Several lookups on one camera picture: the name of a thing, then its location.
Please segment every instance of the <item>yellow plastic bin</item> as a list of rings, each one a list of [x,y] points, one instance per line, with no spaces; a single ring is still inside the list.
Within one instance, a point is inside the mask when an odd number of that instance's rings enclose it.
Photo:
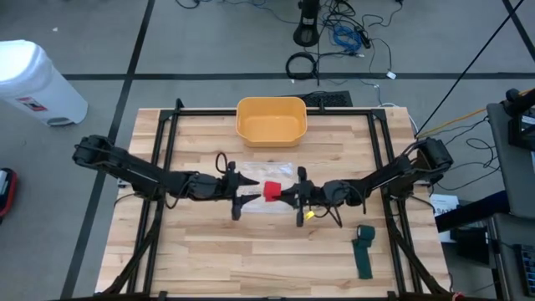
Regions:
[[[307,106],[297,97],[246,97],[236,131],[250,147],[291,147],[307,132]]]

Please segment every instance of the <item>trash can lid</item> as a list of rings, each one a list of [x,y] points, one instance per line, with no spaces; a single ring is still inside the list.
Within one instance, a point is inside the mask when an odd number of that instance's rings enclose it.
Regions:
[[[37,44],[25,40],[0,42],[0,84],[25,75],[40,50]]]

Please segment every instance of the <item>blue cable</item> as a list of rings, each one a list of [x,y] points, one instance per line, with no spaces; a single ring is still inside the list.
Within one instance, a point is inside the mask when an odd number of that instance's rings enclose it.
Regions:
[[[321,16],[324,26],[327,23],[327,18],[325,16],[328,14],[329,12],[324,13]],[[336,23],[332,28],[329,28],[329,31],[332,35],[332,37],[329,36],[329,42],[333,46],[343,47],[345,52],[356,53],[362,47],[362,38],[360,37],[360,34],[356,33],[352,28]]]

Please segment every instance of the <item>red block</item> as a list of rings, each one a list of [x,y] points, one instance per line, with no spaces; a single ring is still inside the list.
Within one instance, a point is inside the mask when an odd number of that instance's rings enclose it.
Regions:
[[[266,198],[266,202],[275,202],[275,196],[281,195],[281,183],[277,183],[274,181],[266,181],[264,184],[264,192],[263,195]]]

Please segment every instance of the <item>wooden tabletop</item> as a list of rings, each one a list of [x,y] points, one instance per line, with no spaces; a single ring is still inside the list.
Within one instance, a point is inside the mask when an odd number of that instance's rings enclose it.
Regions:
[[[385,110],[397,155],[413,141],[409,116],[405,108]],[[150,160],[159,113],[157,109],[139,111],[130,143],[132,155]],[[376,126],[386,162],[379,123]],[[165,150],[166,137],[160,165]],[[247,148],[236,134],[233,116],[179,118],[172,170],[219,175],[215,168],[219,151],[225,152],[229,161],[305,166],[308,178],[316,186],[333,179],[361,178],[375,170],[364,116],[309,116],[308,132],[301,144],[287,149]],[[123,189],[119,196],[131,192],[130,188]],[[416,195],[428,200],[422,188],[416,189]],[[374,191],[366,204],[367,214],[363,214],[362,207],[340,208],[344,228],[338,228],[330,217],[313,218],[297,228],[295,212],[243,213],[241,220],[234,222],[230,202],[195,203],[181,199],[175,209],[164,212],[152,293],[166,290],[171,296],[197,297],[384,297],[386,291],[397,289],[379,192]],[[117,204],[95,291],[111,285],[130,259],[141,205],[136,197]],[[446,261],[431,208],[409,199],[406,209],[417,255],[448,288]],[[360,224],[376,230],[369,249],[374,274],[370,280],[358,279],[350,243]],[[408,262],[405,256],[402,258],[406,285],[411,290]],[[141,264],[140,281],[144,271],[145,262]]]

